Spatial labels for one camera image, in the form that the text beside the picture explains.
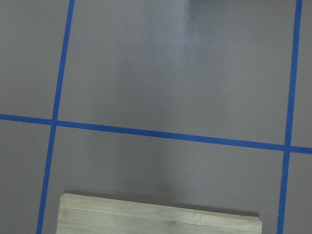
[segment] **grid line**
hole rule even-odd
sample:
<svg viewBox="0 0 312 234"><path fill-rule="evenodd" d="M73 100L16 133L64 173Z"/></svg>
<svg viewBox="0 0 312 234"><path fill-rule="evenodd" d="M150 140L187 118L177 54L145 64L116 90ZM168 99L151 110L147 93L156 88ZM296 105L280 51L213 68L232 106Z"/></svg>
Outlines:
<svg viewBox="0 0 312 234"><path fill-rule="evenodd" d="M42 233L44 210L45 210L45 203L46 203L46 197L47 197L47 191L48 191L49 175L50 175L50 169L51 169L51 160L52 160L56 130L57 130L57 127L68 127L68 128L86 129L86 130L111 132L111 133L131 134L131 135L137 135L137 136L159 137L159 138L186 140L186 141L194 141L194 142L202 142L202 143L219 144L219 145L231 145L231 146L237 146L237 147L283 151L283 172L282 172L282 179L281 179L278 221L277 221L277 230L276 230L277 234L283 234L290 153L293 152L293 153L302 153L302 154L312 154L312 148L310 147L301 147L301 146L291 145L294 102L295 102L295 86L296 86L298 53L299 53L299 34L300 34L302 0L296 1L296 9L295 9L295 17L294 17L292 63L291 63L291 75L290 75L284 145L58 120L61 89L62 89L62 82L63 82L63 77L64 77L64 70L65 70L65 63L66 63L66 56L67 56L67 49L68 49L68 42L69 42L74 4L75 4L75 0L69 0L52 119L0 114L0 120L26 122L26 123L42 124L42 125L50 126L49 144L48 144L47 158L46 158L44 177L43 177L43 183L42 183L42 191L41 191L41 199L40 199L40 207L39 207L39 215L38 215L36 233L37 234Z"/></svg>
<svg viewBox="0 0 312 234"><path fill-rule="evenodd" d="M52 122L51 119L46 119L46 118L24 117L24 116L15 116L15 115L6 115L6 114L0 114L0 120L26 122L26 123L34 123L34 124L42 124L42 125L51 125L51 122ZM274 151L282 151L282 152L284 151L284 145L280 145L280 144L228 139L228 138L218 138L218 137L211 137L211 136L198 136L198 135L190 135L190 134L170 133L170 132L152 131L152 130L144 130L144 129L125 128L125 127L116 127L116 126L81 123L81 122L71 122L71 121L64 121L64 120L57 120L56 126L100 131L100 132L130 134L130 135L138 135L138 136L146 136L146 137L186 140L186 141L194 141L194 142L218 144L218 145L231 145L231 146L237 146L237 147L255 148L255 149L263 149L263 150L274 150ZM291 146L290 152L312 155L312 148L302 147L302 146Z"/></svg>
<svg viewBox="0 0 312 234"><path fill-rule="evenodd" d="M55 141L55 134L57 130L57 121L58 121L58 116L59 116L59 103L60 103L60 96L62 92L64 70L65 70L65 64L66 64L70 28L71 28L72 18L73 18L74 4L75 4L75 0L70 0L68 3L68 11L67 11L65 32L64 32L64 38L63 38L63 46L62 46L62 52L61 52L61 57L60 57L60 62L59 62L58 80L57 80L55 99L54 99L54 105L53 105L53 114L52 114L52 119L51 119L48 151L47 151L47 157L45 161L45 168L44 168L44 174L43 174L43 183L42 183L42 190L41 190L36 234L41 234L42 227L43 227L43 219L44 219L45 204L47 200L48 187L49 187L49 177L50 177L50 170L51 170L53 147L54 147L54 141Z"/></svg>
<svg viewBox="0 0 312 234"><path fill-rule="evenodd" d="M280 195L279 195L279 207L278 207L276 234L283 234L283 231L284 231L287 184L288 184L288 170L289 170L289 162L290 162L290 156L291 156L292 132L293 132L293 111L294 111L297 68L298 68L301 10L302 10L302 0L297 0L295 16L294 16L294 24L293 24L292 63L291 63L291 74L290 74L290 82L289 82L288 107L287 107L285 143L284 143L284 154L283 154L283 171L282 171L281 187L280 187Z"/></svg>

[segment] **wood plank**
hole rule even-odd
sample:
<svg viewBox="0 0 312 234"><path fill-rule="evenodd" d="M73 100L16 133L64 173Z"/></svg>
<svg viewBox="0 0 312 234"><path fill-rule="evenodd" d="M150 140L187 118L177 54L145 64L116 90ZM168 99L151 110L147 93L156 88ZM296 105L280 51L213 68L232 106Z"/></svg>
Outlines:
<svg viewBox="0 0 312 234"><path fill-rule="evenodd" d="M257 217L61 196L57 234L261 234Z"/></svg>

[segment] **wooden board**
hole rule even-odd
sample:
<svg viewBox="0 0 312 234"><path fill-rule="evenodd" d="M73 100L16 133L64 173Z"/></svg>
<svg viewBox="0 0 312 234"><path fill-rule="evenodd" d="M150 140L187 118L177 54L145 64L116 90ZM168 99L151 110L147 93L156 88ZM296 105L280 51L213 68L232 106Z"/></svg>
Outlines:
<svg viewBox="0 0 312 234"><path fill-rule="evenodd" d="M64 194L57 234L260 234L261 230L257 217Z"/></svg>

